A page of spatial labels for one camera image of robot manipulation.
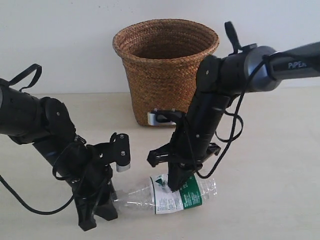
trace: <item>white wall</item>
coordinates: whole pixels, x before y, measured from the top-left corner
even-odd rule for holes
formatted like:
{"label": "white wall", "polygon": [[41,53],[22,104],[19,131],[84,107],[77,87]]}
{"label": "white wall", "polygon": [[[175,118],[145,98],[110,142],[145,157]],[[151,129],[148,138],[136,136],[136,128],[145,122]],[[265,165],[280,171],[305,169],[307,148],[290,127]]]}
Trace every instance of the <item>white wall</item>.
{"label": "white wall", "polygon": [[[43,67],[31,93],[128,92],[113,36],[131,24],[157,18],[203,23],[220,36],[216,55],[231,45],[232,21],[242,45],[284,51],[320,41],[317,0],[1,0],[0,78],[10,80],[33,63]],[[286,86],[320,85],[320,79]]]}

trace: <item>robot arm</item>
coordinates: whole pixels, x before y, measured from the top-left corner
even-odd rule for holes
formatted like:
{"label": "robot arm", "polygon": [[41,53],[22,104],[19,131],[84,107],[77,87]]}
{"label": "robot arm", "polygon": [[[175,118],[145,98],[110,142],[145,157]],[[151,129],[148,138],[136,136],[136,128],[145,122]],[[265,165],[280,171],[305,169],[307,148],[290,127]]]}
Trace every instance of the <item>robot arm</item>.
{"label": "robot arm", "polygon": [[245,93],[268,92],[282,80],[320,76],[320,42],[285,52],[269,46],[250,44],[241,47],[231,22],[225,23],[233,53],[225,58],[207,56],[196,73],[196,91],[187,113],[155,111],[152,114],[175,122],[176,129],[168,144],[149,152],[152,167],[168,163],[168,186],[177,191],[194,173],[208,178],[217,168],[233,141],[234,128],[227,146],[210,173],[201,176],[199,170],[221,148],[211,142],[226,109],[239,97],[233,125],[236,124],[240,103]]}
{"label": "robot arm", "polygon": [[[50,97],[39,99],[22,92],[25,88],[17,91],[10,87],[35,70],[32,82],[25,87],[29,88],[41,75],[42,68],[37,64],[12,81],[0,80],[0,134],[8,135],[18,145],[32,144],[52,166],[54,177],[70,185],[72,198],[68,203],[74,200],[78,225],[84,231],[96,227],[94,214],[108,221],[117,218],[111,201],[115,190],[110,164],[115,162],[118,172],[130,168],[128,135],[114,133],[110,142],[86,145],[86,140],[76,134],[67,107],[62,102]],[[0,180],[19,199],[1,176]],[[28,209],[41,215],[58,212]]]}

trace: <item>green label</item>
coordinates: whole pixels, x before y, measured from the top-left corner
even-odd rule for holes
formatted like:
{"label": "green label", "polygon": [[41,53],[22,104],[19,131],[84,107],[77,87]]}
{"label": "green label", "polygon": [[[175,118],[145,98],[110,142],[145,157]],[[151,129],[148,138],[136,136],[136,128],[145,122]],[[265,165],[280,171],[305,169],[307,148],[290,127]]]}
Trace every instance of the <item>green label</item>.
{"label": "green label", "polygon": [[202,197],[195,176],[189,177],[179,190],[183,209],[190,209],[202,205]]}

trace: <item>basket rim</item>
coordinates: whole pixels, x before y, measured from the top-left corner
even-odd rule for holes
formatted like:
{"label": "basket rim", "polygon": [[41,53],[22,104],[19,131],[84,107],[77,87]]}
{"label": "basket rim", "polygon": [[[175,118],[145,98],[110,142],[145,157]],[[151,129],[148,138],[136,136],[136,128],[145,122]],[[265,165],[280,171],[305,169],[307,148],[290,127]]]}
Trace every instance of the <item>basket rim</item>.
{"label": "basket rim", "polygon": [[[176,58],[168,58],[168,59],[153,59],[153,58],[144,58],[144,57],[139,57],[136,55],[133,55],[131,53],[128,53],[126,51],[123,51],[119,46],[118,46],[118,39],[120,37],[120,35],[127,31],[128,29],[132,29],[134,27],[137,26],[143,26],[145,24],[150,24],[150,23],[158,23],[158,22],[176,22],[176,23],[189,23],[192,25],[197,25],[199,27],[202,27],[203,29],[206,29],[208,31],[208,33],[211,33],[214,41],[213,43],[207,47],[205,50],[197,52],[195,54],[192,55],[188,55],[188,56],[181,56],[181,57],[176,57]],[[197,61],[199,59],[202,59],[204,56],[207,56],[209,54],[212,54],[213,52],[215,52],[215,50],[218,48],[220,44],[220,38],[218,36],[218,34],[216,33],[216,31],[214,31],[213,29],[211,29],[210,27],[196,22],[196,21],[192,21],[192,20],[187,20],[187,19],[181,19],[181,18],[159,18],[159,19],[151,19],[151,20],[145,20],[145,21],[141,21],[138,23],[134,23],[132,25],[129,25],[123,29],[121,29],[120,31],[118,31],[112,40],[112,46],[114,51],[116,52],[116,54],[121,57],[123,60],[126,61],[130,61],[130,62],[135,62],[135,63],[148,63],[148,64],[153,64],[153,65],[165,65],[165,64],[187,64],[189,62],[194,62]]]}

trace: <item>woven basket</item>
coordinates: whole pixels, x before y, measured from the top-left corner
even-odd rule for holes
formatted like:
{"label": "woven basket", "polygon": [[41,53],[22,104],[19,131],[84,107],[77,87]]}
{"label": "woven basket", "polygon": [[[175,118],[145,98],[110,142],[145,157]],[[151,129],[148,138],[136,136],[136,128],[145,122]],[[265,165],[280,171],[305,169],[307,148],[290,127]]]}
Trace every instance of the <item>woven basket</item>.
{"label": "woven basket", "polygon": [[128,26],[113,38],[125,69],[137,123],[148,112],[187,112],[200,62],[219,45],[215,31],[184,19],[154,19]]}

